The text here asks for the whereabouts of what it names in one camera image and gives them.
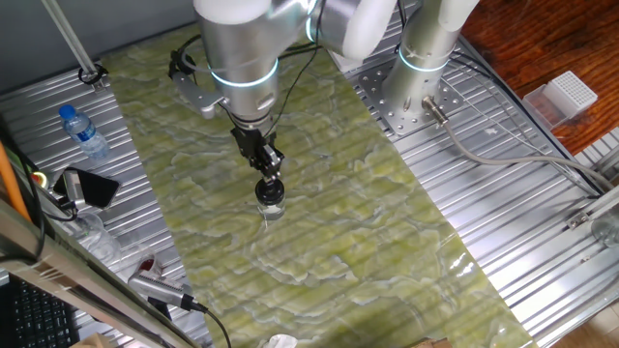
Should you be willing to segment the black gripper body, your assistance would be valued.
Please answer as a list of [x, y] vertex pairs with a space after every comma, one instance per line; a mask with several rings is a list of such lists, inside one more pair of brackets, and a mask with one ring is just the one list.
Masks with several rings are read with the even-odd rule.
[[241, 155], [254, 169], [259, 171], [261, 164], [283, 160], [283, 153], [275, 147], [277, 136], [274, 132], [266, 137], [259, 130], [243, 130], [239, 127], [235, 127], [230, 132], [236, 140]]

